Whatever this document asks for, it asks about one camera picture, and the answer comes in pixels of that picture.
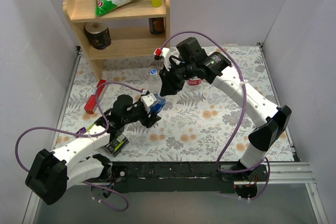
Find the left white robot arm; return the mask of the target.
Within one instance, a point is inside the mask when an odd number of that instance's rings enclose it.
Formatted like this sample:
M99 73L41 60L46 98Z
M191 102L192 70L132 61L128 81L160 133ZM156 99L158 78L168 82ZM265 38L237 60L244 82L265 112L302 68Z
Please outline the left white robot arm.
M88 179L110 180L112 162L101 154L100 147L116 140L127 124L137 121L147 128L160 120L154 107L158 100L152 93L143 94L137 102L129 95L120 95L90 130L69 144L53 151L37 153L25 185L47 205L57 202L67 189Z

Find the blue label water bottle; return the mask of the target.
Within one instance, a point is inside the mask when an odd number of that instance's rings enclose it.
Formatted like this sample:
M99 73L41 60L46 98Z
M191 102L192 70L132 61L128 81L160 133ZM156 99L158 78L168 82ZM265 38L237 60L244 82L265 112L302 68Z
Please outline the blue label water bottle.
M152 112L160 113L166 104L166 98L161 97L158 93L155 94L155 98L157 100L157 103L151 107L151 113Z

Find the clear plastic bottle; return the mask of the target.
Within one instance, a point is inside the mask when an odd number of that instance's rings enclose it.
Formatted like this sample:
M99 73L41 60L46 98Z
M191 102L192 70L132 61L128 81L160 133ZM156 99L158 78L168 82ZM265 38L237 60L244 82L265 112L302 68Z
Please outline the clear plastic bottle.
M153 94L160 94L161 91L161 86L162 86L162 82L161 82L161 78L159 76L159 73L157 72L157 75L149 75L149 91Z

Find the blue white bottle cap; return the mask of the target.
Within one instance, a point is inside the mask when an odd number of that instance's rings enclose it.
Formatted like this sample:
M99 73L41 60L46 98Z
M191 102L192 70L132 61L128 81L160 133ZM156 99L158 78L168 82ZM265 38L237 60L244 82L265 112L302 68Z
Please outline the blue white bottle cap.
M157 70L156 69L151 69L150 70L150 75L154 76L154 75L157 75Z

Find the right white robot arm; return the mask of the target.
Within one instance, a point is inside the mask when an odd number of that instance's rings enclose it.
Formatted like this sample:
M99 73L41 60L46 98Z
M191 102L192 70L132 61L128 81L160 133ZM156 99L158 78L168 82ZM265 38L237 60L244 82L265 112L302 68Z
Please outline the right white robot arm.
M215 51L208 55L194 37L179 43L177 49L179 57L172 56L165 47L154 51L154 59L164 63L159 72L162 81L160 96L176 95L183 89L185 81L199 78L223 91L239 105L256 127L248 136L250 145L237 168L242 180L251 180L257 174L257 165L285 131L291 108L286 105L279 107L242 81L240 71L233 67L227 52Z

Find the clear bottle red label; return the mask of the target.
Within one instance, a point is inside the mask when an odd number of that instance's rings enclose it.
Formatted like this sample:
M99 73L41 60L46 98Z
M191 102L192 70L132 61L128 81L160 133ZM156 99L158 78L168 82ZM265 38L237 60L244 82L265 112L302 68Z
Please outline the clear bottle red label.
M197 77L195 77L195 78L191 78L191 79L189 79L188 81L187 81L187 84L189 85L189 86L197 86L197 85L199 85L199 84L201 84L202 83L202 80L200 79L200 78L197 78Z

